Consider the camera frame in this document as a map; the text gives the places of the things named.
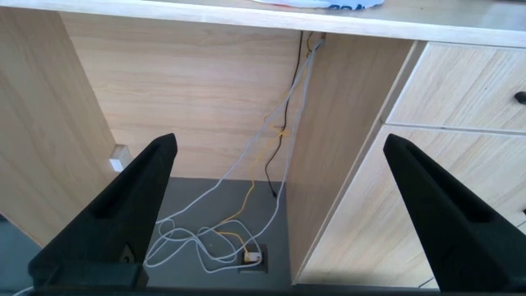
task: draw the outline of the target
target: desk drawer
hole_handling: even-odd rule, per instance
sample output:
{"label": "desk drawer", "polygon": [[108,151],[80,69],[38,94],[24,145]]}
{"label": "desk drawer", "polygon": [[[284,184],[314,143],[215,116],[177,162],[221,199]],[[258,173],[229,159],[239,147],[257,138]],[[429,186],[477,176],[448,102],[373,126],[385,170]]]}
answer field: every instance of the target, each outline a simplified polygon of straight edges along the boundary
{"label": "desk drawer", "polygon": [[526,50],[429,43],[388,123],[526,131]]}

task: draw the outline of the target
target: floor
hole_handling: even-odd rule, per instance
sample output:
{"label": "floor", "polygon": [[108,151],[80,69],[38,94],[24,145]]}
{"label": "floor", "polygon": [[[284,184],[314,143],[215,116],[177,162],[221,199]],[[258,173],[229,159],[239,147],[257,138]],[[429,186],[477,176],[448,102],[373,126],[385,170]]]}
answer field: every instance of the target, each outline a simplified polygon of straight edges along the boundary
{"label": "floor", "polygon": [[[196,199],[217,180],[172,178],[168,183],[159,217],[165,217],[180,210]],[[249,181],[224,181],[217,190],[196,203],[190,210],[178,216],[177,226],[198,230],[202,226],[217,224],[222,219],[237,212],[251,183]],[[246,209],[238,217],[253,233],[259,232],[269,220],[276,207],[276,199],[270,194],[268,184],[256,182]],[[156,287],[216,288],[216,289],[290,289],[290,269],[288,266],[288,236],[284,198],[279,205],[275,220],[258,243],[267,245],[269,252],[268,273],[239,274],[237,271],[221,271],[206,274],[197,259],[195,244],[190,243],[175,257],[162,266],[148,268],[149,285]],[[238,231],[225,228],[224,231]],[[232,242],[240,244],[233,238]],[[206,240],[210,251],[216,255],[224,254],[225,243],[214,238]],[[168,255],[177,246],[170,245],[159,252],[159,257]],[[0,222],[0,296],[31,285],[26,267],[29,260],[39,251],[39,247],[20,230],[8,222]],[[206,262],[209,268],[213,263]]]}

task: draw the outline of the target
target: power socket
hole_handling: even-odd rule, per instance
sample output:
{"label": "power socket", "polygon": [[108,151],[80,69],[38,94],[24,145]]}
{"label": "power socket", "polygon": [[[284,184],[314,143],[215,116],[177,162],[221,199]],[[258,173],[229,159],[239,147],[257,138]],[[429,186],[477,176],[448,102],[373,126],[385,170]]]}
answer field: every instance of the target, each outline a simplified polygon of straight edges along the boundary
{"label": "power socket", "polygon": [[[251,256],[249,255],[249,257],[252,260],[255,260],[256,256],[258,256],[258,254],[257,255],[253,254],[253,253],[258,252],[256,245],[254,243],[249,243],[248,245],[246,245],[246,248],[249,253],[252,253],[252,255]],[[266,245],[260,244],[260,250],[261,250],[260,264],[256,266],[251,266],[251,267],[238,268],[239,273],[268,273],[269,272],[269,253],[267,252]],[[239,265],[245,266],[245,265],[251,265],[254,263],[254,262],[246,262],[245,256],[246,256],[246,252],[243,250],[241,252],[241,257],[239,259]]]}

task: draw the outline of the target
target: wooden desk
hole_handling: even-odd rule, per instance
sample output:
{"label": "wooden desk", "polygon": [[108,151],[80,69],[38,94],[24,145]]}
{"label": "wooden desk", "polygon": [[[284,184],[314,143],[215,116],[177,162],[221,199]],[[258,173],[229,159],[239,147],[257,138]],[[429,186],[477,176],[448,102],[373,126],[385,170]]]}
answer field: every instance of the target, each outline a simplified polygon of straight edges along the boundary
{"label": "wooden desk", "polygon": [[[513,98],[526,90],[524,3],[387,0],[364,12],[245,0],[0,6],[0,211],[41,245],[115,176],[116,143],[136,155],[174,132],[173,176],[219,178],[283,99],[300,30],[329,34],[293,135],[293,283],[417,287],[432,277],[381,154],[390,132],[513,224],[526,220],[526,106]],[[275,136],[269,130],[258,145]],[[229,177],[249,178],[256,156]],[[282,150],[271,179],[284,158]],[[255,177],[265,179],[262,167]]]}

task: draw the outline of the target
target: drawer handle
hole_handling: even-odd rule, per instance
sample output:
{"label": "drawer handle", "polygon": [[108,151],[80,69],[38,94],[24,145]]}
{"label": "drawer handle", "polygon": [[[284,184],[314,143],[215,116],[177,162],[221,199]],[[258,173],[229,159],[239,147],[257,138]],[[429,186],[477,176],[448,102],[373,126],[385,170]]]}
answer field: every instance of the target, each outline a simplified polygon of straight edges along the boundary
{"label": "drawer handle", "polygon": [[515,98],[521,104],[526,104],[526,91],[520,91],[515,94]]}

